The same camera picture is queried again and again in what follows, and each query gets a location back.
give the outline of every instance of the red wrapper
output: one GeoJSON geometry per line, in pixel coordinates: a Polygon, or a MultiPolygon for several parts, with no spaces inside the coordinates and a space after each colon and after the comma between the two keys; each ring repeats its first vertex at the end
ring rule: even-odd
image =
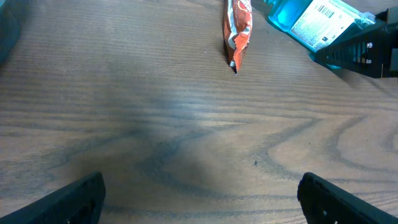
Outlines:
{"type": "Polygon", "coordinates": [[[225,0],[224,41],[228,49],[229,66],[238,72],[249,45],[252,31],[250,0],[225,0]]]}

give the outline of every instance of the barcode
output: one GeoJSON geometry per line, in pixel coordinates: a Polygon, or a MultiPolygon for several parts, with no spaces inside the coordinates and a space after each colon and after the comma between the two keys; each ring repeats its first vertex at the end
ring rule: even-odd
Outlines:
{"type": "Polygon", "coordinates": [[[330,18],[335,12],[333,12],[332,10],[328,9],[326,6],[320,6],[318,8],[318,11],[321,12],[323,15],[327,16],[328,18],[330,18]]]}

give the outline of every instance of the plastic bottle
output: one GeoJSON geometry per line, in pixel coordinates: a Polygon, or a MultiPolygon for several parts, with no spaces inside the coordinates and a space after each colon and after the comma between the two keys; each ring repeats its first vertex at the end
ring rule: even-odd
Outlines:
{"type": "Polygon", "coordinates": [[[269,22],[311,53],[375,24],[370,12],[359,12],[340,0],[264,0],[273,4],[269,22]]]}
{"type": "Polygon", "coordinates": [[[19,23],[10,11],[9,1],[0,0],[0,64],[5,61],[18,37],[19,23]]]}

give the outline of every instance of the white label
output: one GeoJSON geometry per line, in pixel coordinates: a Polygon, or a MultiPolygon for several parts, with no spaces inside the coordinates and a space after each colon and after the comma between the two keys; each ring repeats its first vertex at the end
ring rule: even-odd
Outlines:
{"type": "Polygon", "coordinates": [[[335,41],[353,22],[352,16],[329,0],[313,0],[291,32],[315,50],[320,50],[335,41]]]}

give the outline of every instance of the wood surface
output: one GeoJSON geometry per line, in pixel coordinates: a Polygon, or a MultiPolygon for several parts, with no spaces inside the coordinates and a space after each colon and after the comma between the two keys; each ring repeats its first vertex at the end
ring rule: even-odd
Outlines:
{"type": "Polygon", "coordinates": [[[234,76],[221,0],[29,2],[0,69],[0,217],[94,170],[100,223],[305,223],[305,172],[398,216],[397,79],[335,75],[252,5],[234,76]]]}

